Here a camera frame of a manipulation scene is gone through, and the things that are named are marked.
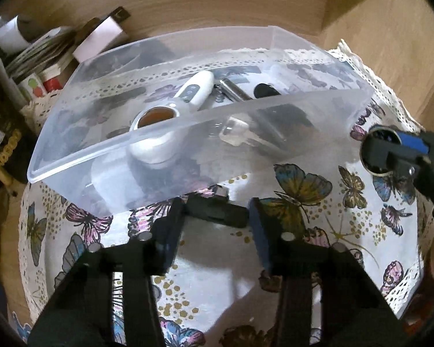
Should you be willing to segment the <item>round black gold compact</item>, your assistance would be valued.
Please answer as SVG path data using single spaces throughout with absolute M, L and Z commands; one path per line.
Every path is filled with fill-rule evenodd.
M 394 129 L 374 125 L 361 142 L 361 163 L 374 176 L 388 176 L 392 172 L 392 167 L 387 164 L 387 158 L 390 151 L 400 145 L 401 140 Z

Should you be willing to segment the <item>black usb adapter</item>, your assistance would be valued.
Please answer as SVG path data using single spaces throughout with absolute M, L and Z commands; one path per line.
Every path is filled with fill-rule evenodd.
M 229 201 L 229 190 L 220 185 L 189 194 L 186 212 L 196 219 L 222 226 L 241 229 L 248 225 L 248 209 L 232 204 Z

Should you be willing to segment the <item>white cube charger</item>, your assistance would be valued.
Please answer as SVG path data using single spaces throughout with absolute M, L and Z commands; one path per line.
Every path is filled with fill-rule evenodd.
M 126 158 L 95 159 L 91 166 L 91 183 L 112 214 L 127 211 L 142 195 Z

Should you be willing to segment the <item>small silver padlock key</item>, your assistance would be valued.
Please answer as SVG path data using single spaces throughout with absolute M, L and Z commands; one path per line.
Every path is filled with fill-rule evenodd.
M 263 145 L 272 147 L 272 144 L 253 133 L 249 124 L 235 117 L 230 117 L 218 134 L 218 138 L 234 147 L 248 144 L 251 147 Z

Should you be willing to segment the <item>white handheld massager device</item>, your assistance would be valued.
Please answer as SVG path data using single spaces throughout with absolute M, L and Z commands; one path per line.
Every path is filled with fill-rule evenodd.
M 198 72 L 183 84 L 171 99 L 138 113 L 129 131 L 133 132 L 177 117 L 189 117 L 202 107 L 211 95 L 214 84 L 215 76 L 212 72 Z M 188 130 L 185 128 L 172 128 L 169 132 L 155 134 L 133 143 L 129 151 L 136 160 L 160 168 L 177 156 L 187 134 Z

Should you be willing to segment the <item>silver metal pen tube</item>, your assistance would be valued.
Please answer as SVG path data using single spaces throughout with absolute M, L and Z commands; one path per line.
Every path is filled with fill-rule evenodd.
M 218 80 L 216 82 L 216 88 L 221 94 L 234 103 L 253 100 L 248 93 L 246 93 L 228 78 Z

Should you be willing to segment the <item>butterfly print lace tablecloth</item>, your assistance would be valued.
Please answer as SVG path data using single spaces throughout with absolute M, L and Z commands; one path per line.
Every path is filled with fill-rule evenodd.
M 346 160 L 344 149 L 326 149 L 299 163 L 332 184 L 326 198 L 303 210 L 307 240 L 348 248 L 390 308 L 403 314 L 422 280 L 432 238 L 426 202 L 408 184 L 375 178 L 357 160 Z M 125 243 L 149 230 L 170 206 L 161 201 L 101 220 L 41 182 L 28 185 L 19 219 L 19 265 L 31 320 L 90 243 Z M 275 284 L 262 271 L 251 230 L 192 220 L 170 270 L 153 278 L 166 343 L 229 345 L 235 341 L 230 330 L 244 325 L 260 341 L 273 323 Z

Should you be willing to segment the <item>clear plastic storage box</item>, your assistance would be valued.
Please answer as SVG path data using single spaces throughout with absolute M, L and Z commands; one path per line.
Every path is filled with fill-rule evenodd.
M 138 113 L 171 99 L 200 71 L 212 72 L 215 84 L 196 113 L 129 131 Z M 253 100 L 227 99 L 216 88 L 223 78 Z M 256 99 L 259 83 L 280 95 Z M 78 66 L 47 116 L 27 177 L 91 214 L 114 215 L 91 183 L 97 158 L 126 158 L 142 192 L 130 209 L 146 206 L 342 142 L 372 94 L 349 66 L 279 27 L 211 27 L 143 39 Z M 262 110 L 283 104 L 303 110 L 314 128 L 280 139 Z M 248 123 L 272 147 L 221 141 L 218 134 L 230 117 Z M 131 156 L 133 143 L 172 128 L 188 134 L 165 166 Z

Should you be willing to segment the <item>dark wine bottle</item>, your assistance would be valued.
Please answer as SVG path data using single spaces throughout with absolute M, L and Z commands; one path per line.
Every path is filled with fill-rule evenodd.
M 35 144 L 35 134 L 0 86 L 0 167 L 19 182 L 27 183 Z

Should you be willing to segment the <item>white pink paper box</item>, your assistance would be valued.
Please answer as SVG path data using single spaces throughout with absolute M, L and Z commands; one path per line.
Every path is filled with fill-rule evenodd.
M 125 43 L 128 34 L 120 24 L 130 16 L 131 14 L 123 6 L 118 6 L 107 16 L 95 17 L 88 21 L 75 36 L 76 47 L 73 57 L 80 64 Z

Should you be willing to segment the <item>stack of books papers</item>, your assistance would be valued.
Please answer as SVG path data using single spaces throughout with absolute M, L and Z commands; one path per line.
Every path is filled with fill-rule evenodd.
M 16 110 L 25 107 L 31 99 L 30 93 L 23 94 L 18 84 L 32 74 L 39 74 L 63 55 L 74 44 L 76 30 L 62 26 L 51 29 L 36 42 L 24 49 L 7 66 L 0 59 L 0 84 Z

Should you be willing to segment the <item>rolled white paper tube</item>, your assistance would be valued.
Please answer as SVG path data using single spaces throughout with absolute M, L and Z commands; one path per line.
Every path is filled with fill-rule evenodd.
M 30 24 L 31 20 L 16 16 L 0 28 L 0 49 L 6 55 L 13 55 L 30 46 Z

